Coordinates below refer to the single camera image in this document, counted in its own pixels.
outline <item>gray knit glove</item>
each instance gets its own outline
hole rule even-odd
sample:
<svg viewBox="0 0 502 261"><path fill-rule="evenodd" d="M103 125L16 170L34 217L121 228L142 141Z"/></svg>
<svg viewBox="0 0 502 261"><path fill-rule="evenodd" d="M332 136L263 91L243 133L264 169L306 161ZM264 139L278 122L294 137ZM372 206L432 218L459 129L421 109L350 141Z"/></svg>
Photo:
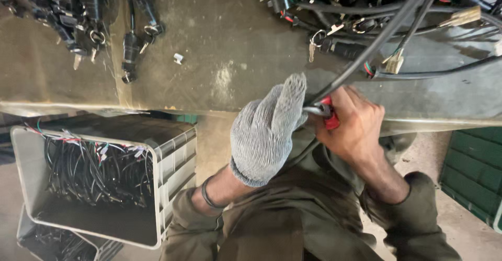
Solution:
<svg viewBox="0 0 502 261"><path fill-rule="evenodd" d="M307 81L293 74L263 100L249 102L230 131L233 174L245 185L261 187L277 174L291 152L291 134L307 120L302 113Z"/></svg>

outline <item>white connector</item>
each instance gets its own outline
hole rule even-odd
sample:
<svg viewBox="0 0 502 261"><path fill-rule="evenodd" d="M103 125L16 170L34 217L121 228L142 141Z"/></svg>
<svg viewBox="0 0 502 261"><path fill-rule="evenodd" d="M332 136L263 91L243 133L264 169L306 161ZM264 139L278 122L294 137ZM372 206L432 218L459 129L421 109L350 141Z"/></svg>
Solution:
<svg viewBox="0 0 502 261"><path fill-rule="evenodd" d="M382 64L387 63L385 70L387 72L398 74L401 66L403 65L405 58L401 55L403 54L403 49L399 49L398 52L392 54L390 57L385 59Z"/></svg>
<svg viewBox="0 0 502 261"><path fill-rule="evenodd" d="M497 41L494 47L495 47L495 56L502 56L502 39Z"/></svg>
<svg viewBox="0 0 502 261"><path fill-rule="evenodd" d="M439 27L444 26L460 26L481 19L481 7L474 6L462 11L458 11L451 15L449 20L439 24Z"/></svg>

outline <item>red-handled pliers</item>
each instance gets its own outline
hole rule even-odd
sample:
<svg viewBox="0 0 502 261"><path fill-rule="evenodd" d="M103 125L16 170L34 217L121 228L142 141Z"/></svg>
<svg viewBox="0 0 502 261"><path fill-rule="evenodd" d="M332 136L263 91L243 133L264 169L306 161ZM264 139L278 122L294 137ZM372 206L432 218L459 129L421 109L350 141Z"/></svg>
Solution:
<svg viewBox="0 0 502 261"><path fill-rule="evenodd" d="M331 96L324 97L321 101L314 103L313 106L303 107L303 111L324 117L326 129L332 130L338 128L340 120L333 110Z"/></svg>

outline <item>worn workbench surface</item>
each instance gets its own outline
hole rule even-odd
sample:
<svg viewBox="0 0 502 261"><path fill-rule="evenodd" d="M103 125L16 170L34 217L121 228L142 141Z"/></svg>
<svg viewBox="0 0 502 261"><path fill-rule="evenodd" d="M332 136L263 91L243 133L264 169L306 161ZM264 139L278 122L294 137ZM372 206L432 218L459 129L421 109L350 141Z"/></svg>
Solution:
<svg viewBox="0 0 502 261"><path fill-rule="evenodd" d="M85 59L73 70L73 55L56 44L57 35L32 19L3 9L0 20L0 109L176 109L187 112L238 111L262 98L293 72L305 72L308 90L318 91L341 73L345 60L317 53L308 62L306 34L292 30L258 0L155 0L167 32L147 48L138 80L122 83L122 37L127 26L124 0L113 0L110 43L96 64ZM402 72L448 69L491 53L499 35L473 42L448 36L465 29L414 37ZM382 53L389 54L395 44ZM183 65L173 55L185 56ZM387 117L431 122L502 123L501 64L482 71L422 81L368 81L362 72L349 79Z"/></svg>

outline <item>gray plastic crate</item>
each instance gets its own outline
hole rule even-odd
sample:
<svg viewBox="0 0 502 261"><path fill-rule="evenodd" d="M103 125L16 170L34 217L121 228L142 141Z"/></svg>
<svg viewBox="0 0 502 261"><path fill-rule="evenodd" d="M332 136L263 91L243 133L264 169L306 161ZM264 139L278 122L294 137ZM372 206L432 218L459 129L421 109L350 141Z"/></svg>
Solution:
<svg viewBox="0 0 502 261"><path fill-rule="evenodd" d="M44 139L26 127L16 126L10 133L30 219L143 248L160 247L166 239L174 196L183 188L195 187L195 127L138 115L85 115L45 123L42 132L68 136L63 129L84 140L146 147L155 155L154 205L145 209L116 204L90 206L55 197L46 190L49 169L44 159Z"/></svg>
<svg viewBox="0 0 502 261"><path fill-rule="evenodd" d="M25 206L23 205L21 217L19 218L18 233L16 236L18 239L18 245L29 250L30 253L39 260L57 261L56 254L50 247L43 245L30 237L26 239L26 237L35 230L35 225L36 224L28 217ZM77 232L73 233L96 248L94 261L110 261L123 248L123 244L118 241L79 234Z"/></svg>

